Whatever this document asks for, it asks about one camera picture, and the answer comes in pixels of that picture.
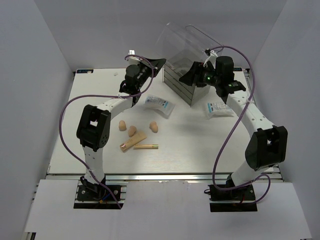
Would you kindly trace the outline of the clear acrylic organizer box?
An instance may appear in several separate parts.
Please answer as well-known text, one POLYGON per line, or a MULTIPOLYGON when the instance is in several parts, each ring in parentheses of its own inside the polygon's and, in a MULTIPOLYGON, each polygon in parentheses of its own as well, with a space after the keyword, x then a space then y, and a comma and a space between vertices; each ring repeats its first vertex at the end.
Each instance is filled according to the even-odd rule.
POLYGON ((167 84, 189 106, 209 93, 210 87, 188 86, 179 81, 194 62, 204 62, 208 56, 206 49, 220 47, 221 44, 212 36, 194 25, 181 27, 173 22, 165 25, 155 48, 164 64, 164 83, 167 84))

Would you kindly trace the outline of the cotton pad pack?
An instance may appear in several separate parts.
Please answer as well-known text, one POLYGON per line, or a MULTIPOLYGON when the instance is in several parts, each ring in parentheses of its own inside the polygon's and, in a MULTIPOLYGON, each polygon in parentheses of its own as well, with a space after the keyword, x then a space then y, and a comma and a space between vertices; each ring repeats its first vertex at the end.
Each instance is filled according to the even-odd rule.
POLYGON ((205 114, 208 119, 220 117, 232 117, 234 112, 223 101, 208 102, 205 107, 205 114))
POLYGON ((158 111, 168 119, 175 108, 175 104, 155 95, 148 95, 143 104, 145 109, 158 111))

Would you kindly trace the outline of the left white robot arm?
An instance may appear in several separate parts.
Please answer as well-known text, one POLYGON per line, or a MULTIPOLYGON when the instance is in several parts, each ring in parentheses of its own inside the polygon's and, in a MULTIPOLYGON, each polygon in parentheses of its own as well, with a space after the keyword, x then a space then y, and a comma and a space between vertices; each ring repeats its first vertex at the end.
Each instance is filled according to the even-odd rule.
POLYGON ((88 193, 99 200, 105 196, 105 173, 103 171, 103 148, 110 136, 111 120, 121 112, 132 108, 139 101, 141 88, 148 80, 158 75, 166 63, 165 58, 151 59, 136 54, 125 57, 130 62, 118 95, 99 105, 86 105, 83 109, 76 137, 85 154, 86 173, 81 183, 89 187, 88 193))

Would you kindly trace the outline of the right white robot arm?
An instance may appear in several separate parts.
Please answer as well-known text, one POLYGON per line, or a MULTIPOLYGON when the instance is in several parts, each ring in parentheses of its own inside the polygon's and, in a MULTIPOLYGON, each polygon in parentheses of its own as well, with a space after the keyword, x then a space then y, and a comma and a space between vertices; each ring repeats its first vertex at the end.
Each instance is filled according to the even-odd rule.
POLYGON ((285 160, 288 131, 268 120, 251 101, 244 85, 235 80, 234 62, 229 56, 219 56, 215 63, 193 62, 189 71, 179 81, 192 86, 212 86, 222 101, 237 115, 249 133, 245 149, 245 161, 233 172, 226 187, 218 190, 236 200, 244 193, 244 187, 256 181, 268 168, 285 160))

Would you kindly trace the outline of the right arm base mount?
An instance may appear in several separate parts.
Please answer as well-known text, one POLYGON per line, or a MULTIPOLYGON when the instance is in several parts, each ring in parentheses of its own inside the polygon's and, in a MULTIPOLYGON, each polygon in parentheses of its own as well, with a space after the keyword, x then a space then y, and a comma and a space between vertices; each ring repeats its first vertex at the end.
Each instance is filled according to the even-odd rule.
POLYGON ((256 195, 252 185, 242 188, 222 191, 213 184, 203 191, 209 196, 209 206, 212 213, 257 212, 256 195))

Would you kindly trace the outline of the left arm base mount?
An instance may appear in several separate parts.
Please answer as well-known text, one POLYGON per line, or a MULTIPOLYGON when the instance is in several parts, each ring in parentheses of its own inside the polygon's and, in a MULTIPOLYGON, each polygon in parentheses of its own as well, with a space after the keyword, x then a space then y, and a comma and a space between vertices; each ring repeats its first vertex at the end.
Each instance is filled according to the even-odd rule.
POLYGON ((97 183, 88 182, 84 176, 80 177, 76 189, 74 209, 82 210, 120 210, 126 199, 127 186, 107 184, 109 189, 97 183))

